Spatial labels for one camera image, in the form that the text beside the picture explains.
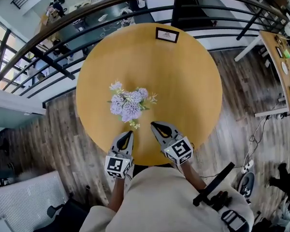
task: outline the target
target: wooden floor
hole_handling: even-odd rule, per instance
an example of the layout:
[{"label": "wooden floor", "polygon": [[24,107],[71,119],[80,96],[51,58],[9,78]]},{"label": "wooden floor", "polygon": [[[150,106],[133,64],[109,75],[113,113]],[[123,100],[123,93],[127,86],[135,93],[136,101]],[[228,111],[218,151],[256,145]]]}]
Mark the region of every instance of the wooden floor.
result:
[{"label": "wooden floor", "polygon": [[[223,106],[215,129],[194,155],[193,166],[202,176],[217,174],[230,161],[242,166],[248,139],[261,120],[255,118],[254,113],[272,109],[282,93],[273,72],[263,66],[255,52],[235,63],[233,59],[239,52],[211,53],[221,75]],[[12,161],[18,172],[30,168],[44,172],[58,170],[66,191],[73,192],[77,200],[84,201],[86,185],[91,187],[92,204],[106,204],[110,198],[112,182],[103,170],[105,153],[82,127],[75,105],[75,91],[49,102],[46,116],[39,120],[16,130],[4,131],[0,141],[3,138],[10,142],[11,154],[8,159],[0,152],[0,166]],[[290,171],[290,117],[267,121],[263,140],[252,158],[255,161],[252,171],[257,179],[252,208],[269,218],[283,193],[274,187],[265,189],[264,184],[271,175],[278,176],[280,162],[287,162]],[[236,168],[227,181],[236,187],[241,176],[240,168]]]}]

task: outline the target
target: flower bouquet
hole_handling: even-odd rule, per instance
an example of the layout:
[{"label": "flower bouquet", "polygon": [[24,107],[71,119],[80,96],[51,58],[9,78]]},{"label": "flower bouquet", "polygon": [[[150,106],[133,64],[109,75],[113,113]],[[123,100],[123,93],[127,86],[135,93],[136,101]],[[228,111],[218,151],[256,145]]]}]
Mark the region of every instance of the flower bouquet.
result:
[{"label": "flower bouquet", "polygon": [[138,87],[135,91],[128,92],[122,88],[122,84],[116,81],[111,84],[112,99],[108,101],[111,104],[111,113],[119,115],[120,120],[129,122],[130,126],[138,129],[140,124],[138,118],[142,111],[149,110],[150,104],[156,104],[157,94],[148,96],[146,88]]}]

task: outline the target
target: round wooden table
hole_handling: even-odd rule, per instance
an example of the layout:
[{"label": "round wooden table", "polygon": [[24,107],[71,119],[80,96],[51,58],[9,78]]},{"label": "round wooden table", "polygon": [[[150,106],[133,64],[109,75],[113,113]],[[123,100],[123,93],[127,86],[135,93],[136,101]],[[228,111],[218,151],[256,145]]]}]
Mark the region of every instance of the round wooden table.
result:
[{"label": "round wooden table", "polygon": [[[178,31],[177,43],[156,39],[156,27]],[[142,112],[138,130],[110,112],[109,86],[115,80],[128,91],[145,87],[158,94],[157,104]],[[76,88],[78,114],[91,139],[108,152],[116,136],[134,130],[132,155],[138,165],[170,162],[160,153],[150,122],[174,124],[198,148],[216,125],[221,103],[221,79],[207,50],[189,34],[156,23],[105,37],[84,62]]]}]

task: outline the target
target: white radiator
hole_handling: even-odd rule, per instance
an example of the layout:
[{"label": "white radiator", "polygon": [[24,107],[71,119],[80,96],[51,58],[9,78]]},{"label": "white radiator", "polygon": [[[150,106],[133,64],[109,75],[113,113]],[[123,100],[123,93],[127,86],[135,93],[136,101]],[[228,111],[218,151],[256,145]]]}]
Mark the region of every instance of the white radiator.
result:
[{"label": "white radiator", "polygon": [[68,197],[57,171],[0,188],[0,218],[14,232],[32,232],[51,223],[49,206],[66,203]]}]

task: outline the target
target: black chair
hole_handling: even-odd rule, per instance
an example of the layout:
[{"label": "black chair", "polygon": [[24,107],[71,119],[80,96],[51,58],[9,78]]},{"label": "black chair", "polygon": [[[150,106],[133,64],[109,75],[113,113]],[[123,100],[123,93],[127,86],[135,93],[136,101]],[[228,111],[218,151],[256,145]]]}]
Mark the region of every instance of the black chair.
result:
[{"label": "black chair", "polygon": [[55,216],[55,220],[51,224],[34,232],[79,232],[90,210],[88,204],[89,189],[90,187],[86,186],[85,205],[72,199],[70,195],[69,200],[65,204],[61,204],[58,207],[50,206],[47,209],[47,215],[52,218],[56,211],[61,209],[59,215]]}]

